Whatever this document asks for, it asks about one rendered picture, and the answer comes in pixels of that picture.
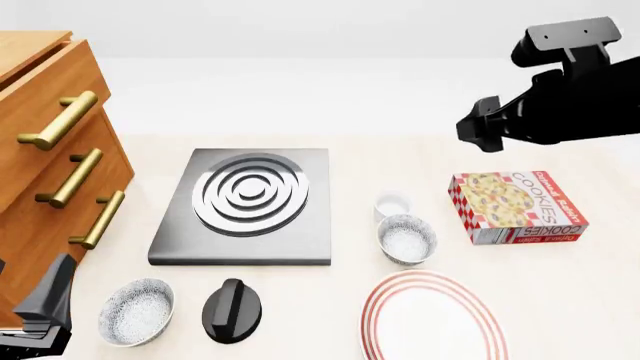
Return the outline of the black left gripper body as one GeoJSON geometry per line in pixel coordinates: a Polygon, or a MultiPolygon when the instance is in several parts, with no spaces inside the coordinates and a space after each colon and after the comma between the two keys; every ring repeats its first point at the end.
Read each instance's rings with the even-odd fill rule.
{"type": "Polygon", "coordinates": [[[62,356],[72,333],[63,326],[37,323],[34,331],[0,328],[0,360],[62,356]]]}

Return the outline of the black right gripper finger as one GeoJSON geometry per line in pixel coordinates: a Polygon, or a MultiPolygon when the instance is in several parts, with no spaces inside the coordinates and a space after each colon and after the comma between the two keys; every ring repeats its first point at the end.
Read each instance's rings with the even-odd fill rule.
{"type": "Polygon", "coordinates": [[[466,116],[456,123],[457,137],[459,140],[465,143],[477,143],[477,120],[478,118],[476,116],[466,116]]]}

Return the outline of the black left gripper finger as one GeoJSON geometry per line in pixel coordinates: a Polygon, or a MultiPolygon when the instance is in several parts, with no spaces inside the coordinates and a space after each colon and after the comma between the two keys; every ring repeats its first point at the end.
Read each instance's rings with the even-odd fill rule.
{"type": "Polygon", "coordinates": [[[51,263],[39,284],[13,312],[24,327],[71,327],[70,297],[76,260],[61,253],[51,263]]]}

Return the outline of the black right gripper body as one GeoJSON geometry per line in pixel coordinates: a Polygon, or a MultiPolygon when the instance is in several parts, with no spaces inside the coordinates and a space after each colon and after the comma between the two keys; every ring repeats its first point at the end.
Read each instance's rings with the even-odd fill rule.
{"type": "Polygon", "coordinates": [[[481,98],[474,104],[476,145],[483,152],[500,152],[503,150],[500,122],[492,113],[500,109],[497,95],[481,98]]]}

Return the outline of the patterned black white bowl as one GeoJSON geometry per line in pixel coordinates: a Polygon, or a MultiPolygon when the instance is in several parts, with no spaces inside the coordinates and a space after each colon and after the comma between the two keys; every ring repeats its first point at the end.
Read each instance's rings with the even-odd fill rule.
{"type": "Polygon", "coordinates": [[[391,215],[379,222],[378,245],[385,256],[402,266],[424,263],[436,251],[438,240],[433,228],[409,214],[391,215]]]}
{"type": "Polygon", "coordinates": [[[104,303],[98,331],[115,347],[138,347],[164,332],[174,313],[175,296],[165,281],[141,278],[126,284],[104,303]]]}

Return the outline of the small white ramekin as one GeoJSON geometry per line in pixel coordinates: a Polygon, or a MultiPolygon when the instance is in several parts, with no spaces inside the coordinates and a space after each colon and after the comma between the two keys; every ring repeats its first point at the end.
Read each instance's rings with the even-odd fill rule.
{"type": "Polygon", "coordinates": [[[412,203],[403,194],[397,192],[384,192],[376,197],[373,206],[373,215],[376,222],[383,221],[392,215],[408,214],[411,212],[412,203]]]}

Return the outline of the flat grey plate on stalk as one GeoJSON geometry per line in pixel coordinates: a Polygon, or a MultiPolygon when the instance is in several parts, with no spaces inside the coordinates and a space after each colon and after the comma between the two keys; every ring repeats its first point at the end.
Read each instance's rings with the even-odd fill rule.
{"type": "Polygon", "coordinates": [[[529,26],[511,55],[520,68],[570,61],[567,50],[605,47],[622,34],[610,17],[529,26]]]}

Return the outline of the white plate with red rings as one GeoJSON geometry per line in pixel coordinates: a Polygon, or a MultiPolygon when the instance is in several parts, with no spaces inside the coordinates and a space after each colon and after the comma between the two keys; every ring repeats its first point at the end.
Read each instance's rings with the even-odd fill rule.
{"type": "Polygon", "coordinates": [[[379,281],[358,330],[364,360],[510,360],[504,332],[479,296],[422,269],[379,281]]]}

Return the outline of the flat stove plate with rings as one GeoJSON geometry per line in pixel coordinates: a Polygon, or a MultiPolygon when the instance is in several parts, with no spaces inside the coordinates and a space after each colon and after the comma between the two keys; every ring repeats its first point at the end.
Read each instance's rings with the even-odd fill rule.
{"type": "Polygon", "coordinates": [[[328,266],[327,149],[194,149],[148,251],[153,266],[328,266]]]}

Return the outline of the wooden cabinet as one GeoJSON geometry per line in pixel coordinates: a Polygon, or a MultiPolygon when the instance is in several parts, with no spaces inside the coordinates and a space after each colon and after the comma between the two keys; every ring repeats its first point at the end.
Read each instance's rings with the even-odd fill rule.
{"type": "Polygon", "coordinates": [[[87,41],[0,31],[0,327],[59,254],[81,260],[134,170],[104,109],[111,92],[87,41]]]}

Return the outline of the printed cookies box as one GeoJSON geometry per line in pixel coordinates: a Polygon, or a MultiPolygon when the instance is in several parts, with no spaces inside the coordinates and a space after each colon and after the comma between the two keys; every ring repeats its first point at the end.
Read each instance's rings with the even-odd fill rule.
{"type": "Polygon", "coordinates": [[[589,226],[545,171],[455,173],[448,194],[473,245],[574,242],[589,226]]]}

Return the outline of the round black stove knob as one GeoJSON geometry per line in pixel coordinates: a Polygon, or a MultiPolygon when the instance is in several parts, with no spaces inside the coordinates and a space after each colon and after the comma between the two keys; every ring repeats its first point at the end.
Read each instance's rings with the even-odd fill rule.
{"type": "Polygon", "coordinates": [[[258,328],[261,318],[260,297],[237,278],[226,279],[202,309],[203,329],[219,344],[244,341],[258,328]]]}

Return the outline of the wooden drawer, slightly open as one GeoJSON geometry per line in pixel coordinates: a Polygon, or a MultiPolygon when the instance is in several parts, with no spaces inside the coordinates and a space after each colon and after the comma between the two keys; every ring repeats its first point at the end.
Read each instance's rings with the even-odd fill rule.
{"type": "Polygon", "coordinates": [[[60,98],[85,91],[94,92],[98,101],[71,131],[81,128],[111,95],[89,42],[72,41],[0,91],[0,149],[17,141],[18,134],[38,134],[65,109],[60,98]]]}

